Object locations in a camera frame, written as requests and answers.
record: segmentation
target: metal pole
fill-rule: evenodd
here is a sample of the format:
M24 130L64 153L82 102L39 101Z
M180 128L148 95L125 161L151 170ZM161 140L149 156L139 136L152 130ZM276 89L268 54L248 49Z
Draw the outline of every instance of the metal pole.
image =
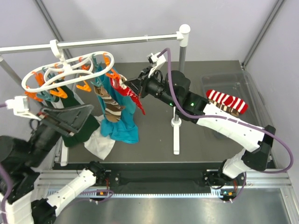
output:
M22 79L18 76L18 74L12 69L12 67L10 67L10 65L4 60L4 58L0 55L0 66L3 68L3 70L14 80L14 82L20 86L22 89ZM39 107L41 107L42 105L33 100L35 102L36 105L38 105Z
M57 45L60 49L80 48L80 47L94 47L102 45L124 44L124 43L142 43L149 41L167 41L177 40L178 34L156 35L156 36L138 36L125 37L106 40L89 40L77 42L59 42ZM19 47L4 47L0 48L0 54L20 53L29 51L50 50L50 44L28 45Z
M180 49L179 49L178 70L180 72L184 72L185 59L186 59L186 49L187 49L187 47L180 47ZM178 119L179 119L178 115L175 114L174 115L174 121L178 122Z
M178 70L180 72L184 72L185 69L186 49L187 47L180 47L179 49Z
M282 8L284 2L285 2L285 0L277 0L277 2L275 4L275 6L273 7L270 15L268 16L266 22L264 23L261 31L257 35L257 37L256 37L255 41L253 42L253 44L252 44L249 52L247 53L247 55L246 55L246 57L244 59L244 62L242 63L243 67L246 67L248 65L250 59L252 58L254 52L256 51L256 49L258 47L258 45L260 44L260 42L264 38L265 34L269 30L270 25L272 24L272 22L274 21L275 17L278 14L278 12Z
M58 40L59 42L64 41L59 30L57 29L57 27L54 23L54 21L52 20L46 6L44 5L43 1L42 0L33 0L33 2L35 3L37 9L42 14L43 18L45 19L46 23L48 24L48 27L51 30L54 37L56 38L56 40ZM68 49L64 50L64 54L67 59L73 58L73 56L71 55L71 53Z

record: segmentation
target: metal floor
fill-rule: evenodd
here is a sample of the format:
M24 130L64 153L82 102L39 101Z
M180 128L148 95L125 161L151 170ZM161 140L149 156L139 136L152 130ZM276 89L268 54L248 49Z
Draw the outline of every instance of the metal floor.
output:
M245 189L233 203L220 199L111 199L78 202L55 224L290 224L279 189Z
M127 78L136 77L148 63L115 64L119 73ZM172 63L172 69L178 69L178 63ZM186 62L185 76L191 80L190 90L203 95L201 77L209 73L241 70L238 61ZM93 115L101 115L100 103L93 92L77 90L76 93L87 104L95 106ZM116 142L105 162L214 162L223 161L238 153L242 147L230 139L219 140L212 130L191 122L182 122L180 128L180 155L173 154L173 128L170 124L173 109L148 95L142 99L146 115L136 108L134 121L139 129L139 142L126 144ZM69 163L88 163L100 161L83 144L70 148Z

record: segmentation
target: orange clothespin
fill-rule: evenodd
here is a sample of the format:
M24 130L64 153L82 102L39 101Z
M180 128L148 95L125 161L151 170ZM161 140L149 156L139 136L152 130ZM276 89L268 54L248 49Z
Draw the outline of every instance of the orange clothespin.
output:
M90 86L88 85L88 83L85 81L85 80L83 80L83 82L84 82L84 86L81 86L81 85L76 85L76 87L78 88L78 89L80 89L80 90L84 90L84 91L87 91L87 92L91 92L91 88L90 88Z
M117 71L115 71L114 69L111 69L109 72L107 72L106 76L108 76L109 78L118 79L118 80L120 80L120 78L121 78L120 74L118 74Z
M34 76L35 76L35 78L36 78L36 81L37 81L38 85L39 85L39 86L44 85L45 80L43 79L43 75L42 75L42 73L37 73L37 72L35 72L35 71L33 71L32 73L34 74Z
M57 64L54 65L54 68L59 69L59 67L57 66ZM59 72L58 72L58 74L61 74L61 73L62 73L62 71L59 71ZM64 80L64 78L65 78L65 77L62 77L61 79Z
M34 100L38 101L38 102L43 102L43 99L40 99L36 96L36 92L27 92L27 91L25 91L25 95L28 96L31 99L34 99Z
M57 97L61 97L63 99L67 98L67 94L65 93L65 91L63 91L60 87L56 88L58 91L55 90L50 90L50 94L57 96Z
M107 57L106 53L103 54L103 58L104 58L104 62L106 64L106 66L110 65L110 59L109 59L109 57Z
M83 70L89 70L90 65L87 65L87 66L86 66L86 65L82 65L81 68L82 68Z
M106 56L106 53L103 54L103 58L104 58L104 62L106 64L106 66L109 66L110 59L109 59L109 57ZM120 74L118 74L117 71L115 71L114 69L111 69L109 72L107 72L106 76L109 78L118 79L118 80L121 78Z

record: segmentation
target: hanging rack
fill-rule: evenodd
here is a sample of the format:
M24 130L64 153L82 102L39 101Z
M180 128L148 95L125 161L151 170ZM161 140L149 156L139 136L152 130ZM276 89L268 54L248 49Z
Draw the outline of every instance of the hanging rack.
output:
M185 56L186 48L188 45L190 26L183 24L180 26L179 31L175 34L168 35L153 35L153 36L138 36L138 37L125 37L125 38L115 38L115 39L105 39L105 40L89 40L89 41L77 41L77 42L57 42L57 48L59 50L70 49L70 48L79 48L79 47L95 47L103 45L113 45L113 44L125 44L125 43L140 43L140 42L150 42L150 41L167 41L167 40L178 40L180 45L179 52L179 64L178 70L184 72L185 68ZM16 73L14 70L5 62L1 57L1 54L9 53L21 53L21 52L30 52L30 51L42 51L50 50L51 44L39 44L39 45L28 45L28 46L18 46L18 47L3 47L0 48L0 66L9 74L9 76L18 84L21 85L20 79L16 78ZM83 81L83 78L77 78L77 81ZM174 153L179 154L179 126L181 120L174 113L173 122L174 125Z

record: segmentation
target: clear plastic bin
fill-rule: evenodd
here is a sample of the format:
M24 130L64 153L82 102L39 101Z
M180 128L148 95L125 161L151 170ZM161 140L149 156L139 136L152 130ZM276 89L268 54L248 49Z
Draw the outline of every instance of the clear plastic bin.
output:
M207 74L202 77L201 84L204 96L207 90L212 89L243 99L248 104L248 109L238 118L256 126L272 125L263 98L248 72ZM225 138L215 131L213 135L218 139Z

